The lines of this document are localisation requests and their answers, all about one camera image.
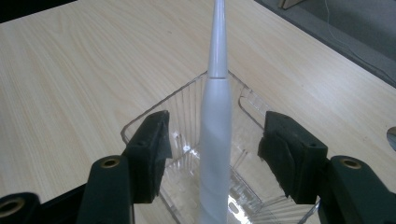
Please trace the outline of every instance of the gray object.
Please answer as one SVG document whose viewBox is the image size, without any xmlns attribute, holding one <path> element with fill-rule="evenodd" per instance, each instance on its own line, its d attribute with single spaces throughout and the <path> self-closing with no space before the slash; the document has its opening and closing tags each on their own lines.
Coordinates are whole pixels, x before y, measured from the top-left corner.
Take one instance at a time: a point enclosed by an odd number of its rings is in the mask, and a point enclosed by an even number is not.
<svg viewBox="0 0 396 224">
<path fill-rule="evenodd" d="M 256 1 L 396 88 L 396 1 Z"/>
</svg>

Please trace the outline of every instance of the wooden table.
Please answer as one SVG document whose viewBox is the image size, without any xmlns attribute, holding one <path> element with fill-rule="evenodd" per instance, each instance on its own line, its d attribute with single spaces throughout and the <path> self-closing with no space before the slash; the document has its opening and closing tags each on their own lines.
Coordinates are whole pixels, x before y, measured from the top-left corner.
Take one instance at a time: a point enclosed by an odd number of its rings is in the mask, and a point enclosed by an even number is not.
<svg viewBox="0 0 396 224">
<path fill-rule="evenodd" d="M 0 24 L 0 196 L 45 202 L 120 154 L 124 124 L 206 70 L 212 7 L 79 0 Z M 253 0 L 226 7 L 230 70 L 396 191 L 396 90 Z"/>
</svg>

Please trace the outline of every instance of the transparent plastic container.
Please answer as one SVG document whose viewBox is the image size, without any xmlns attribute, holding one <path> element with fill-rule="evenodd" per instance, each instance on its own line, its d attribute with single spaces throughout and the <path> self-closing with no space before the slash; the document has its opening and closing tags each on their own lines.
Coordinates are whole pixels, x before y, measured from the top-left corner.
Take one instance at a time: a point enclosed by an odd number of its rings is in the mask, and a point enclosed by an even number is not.
<svg viewBox="0 0 396 224">
<path fill-rule="evenodd" d="M 230 73 L 229 79 L 233 141 L 228 223 L 304 223 L 316 207 L 297 205 L 286 198 L 266 162 L 257 156 L 265 112 L 271 107 L 234 74 Z M 166 162 L 160 199 L 149 210 L 163 213 L 156 216 L 171 217 L 175 223 L 198 223 L 199 133 L 205 81 L 203 73 L 132 120 L 121 132 L 127 144 L 147 115 L 169 111 L 173 159 Z"/>
</svg>

